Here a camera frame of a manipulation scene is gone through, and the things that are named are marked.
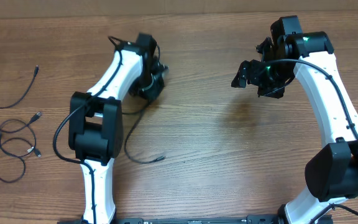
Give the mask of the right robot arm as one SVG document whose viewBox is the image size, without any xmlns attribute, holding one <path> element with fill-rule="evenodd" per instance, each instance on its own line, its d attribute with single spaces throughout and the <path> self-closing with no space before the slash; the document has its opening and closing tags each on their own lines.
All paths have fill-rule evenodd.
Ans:
<svg viewBox="0 0 358 224">
<path fill-rule="evenodd" d="M 332 223 L 329 211 L 358 197 L 358 114 L 325 32 L 302 31 L 297 16 L 281 17 L 256 47 L 260 60 L 240 64 L 231 85 L 255 85 L 259 96 L 281 98 L 298 80 L 321 134 L 321 150 L 305 167 L 306 186 L 275 215 L 248 215 L 247 223 Z"/>
</svg>

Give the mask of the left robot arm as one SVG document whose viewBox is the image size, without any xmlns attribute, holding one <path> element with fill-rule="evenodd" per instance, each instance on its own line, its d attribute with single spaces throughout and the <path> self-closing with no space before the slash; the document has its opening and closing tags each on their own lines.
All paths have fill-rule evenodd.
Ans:
<svg viewBox="0 0 358 224">
<path fill-rule="evenodd" d="M 168 67 L 160 63 L 160 49 L 150 34 L 135 42 L 109 37 L 114 58 L 101 79 L 87 92 L 70 100 L 68 145 L 74 150 L 85 184 L 85 211 L 81 223 L 112 223 L 113 166 L 126 142 L 122 101 L 127 94 L 148 103 L 161 94 Z"/>
</svg>

